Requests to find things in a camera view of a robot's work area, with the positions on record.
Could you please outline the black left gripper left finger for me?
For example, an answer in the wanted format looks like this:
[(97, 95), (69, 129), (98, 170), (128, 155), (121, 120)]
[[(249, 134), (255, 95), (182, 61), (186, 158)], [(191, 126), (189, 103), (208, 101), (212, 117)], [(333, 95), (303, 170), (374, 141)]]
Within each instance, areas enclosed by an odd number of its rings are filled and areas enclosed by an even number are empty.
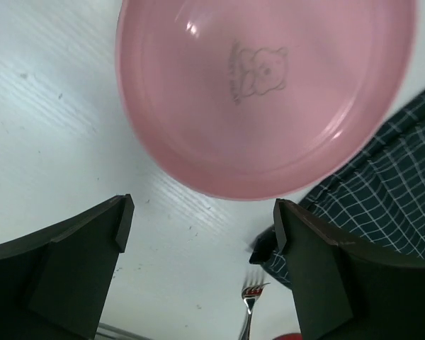
[(93, 339), (133, 213), (116, 195), (0, 244), (0, 339)]

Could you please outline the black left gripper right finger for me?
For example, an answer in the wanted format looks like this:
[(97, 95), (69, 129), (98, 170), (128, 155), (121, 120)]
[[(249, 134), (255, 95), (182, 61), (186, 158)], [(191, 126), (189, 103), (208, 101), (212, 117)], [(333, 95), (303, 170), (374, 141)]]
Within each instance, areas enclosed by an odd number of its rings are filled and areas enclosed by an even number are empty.
[(273, 210), (304, 339), (425, 339), (425, 260), (278, 199)]

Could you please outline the red ceramic mug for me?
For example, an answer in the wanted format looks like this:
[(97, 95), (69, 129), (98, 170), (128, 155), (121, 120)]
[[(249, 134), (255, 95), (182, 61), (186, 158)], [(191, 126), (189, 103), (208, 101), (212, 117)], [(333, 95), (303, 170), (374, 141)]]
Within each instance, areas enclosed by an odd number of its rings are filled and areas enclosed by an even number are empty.
[(301, 333), (289, 333), (277, 336), (273, 340), (302, 340)]

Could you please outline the silver metal fork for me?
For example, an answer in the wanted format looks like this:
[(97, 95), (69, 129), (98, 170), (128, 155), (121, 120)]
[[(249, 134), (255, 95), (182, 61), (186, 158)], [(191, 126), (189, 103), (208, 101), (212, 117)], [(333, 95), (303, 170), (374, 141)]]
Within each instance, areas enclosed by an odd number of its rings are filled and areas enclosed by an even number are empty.
[(268, 282), (266, 282), (264, 271), (252, 271), (246, 275), (241, 292), (242, 301), (246, 307), (246, 315), (238, 338), (239, 340), (249, 340), (250, 338), (254, 306), (266, 285), (268, 285)]

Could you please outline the dark checked cloth placemat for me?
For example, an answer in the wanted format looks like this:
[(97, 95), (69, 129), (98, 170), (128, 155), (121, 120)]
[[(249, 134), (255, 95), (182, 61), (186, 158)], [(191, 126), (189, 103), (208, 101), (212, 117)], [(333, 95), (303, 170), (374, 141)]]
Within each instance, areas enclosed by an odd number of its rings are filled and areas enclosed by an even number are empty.
[(425, 89), (299, 204), (369, 242), (425, 259)]

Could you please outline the pink plastic plate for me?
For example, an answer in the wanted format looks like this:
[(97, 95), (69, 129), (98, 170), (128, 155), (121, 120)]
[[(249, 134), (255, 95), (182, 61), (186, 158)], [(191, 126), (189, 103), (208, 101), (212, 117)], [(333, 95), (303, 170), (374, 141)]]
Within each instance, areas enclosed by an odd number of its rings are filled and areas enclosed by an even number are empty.
[(324, 179), (381, 126), (416, 1), (124, 1), (115, 64), (138, 140), (175, 180), (265, 200)]

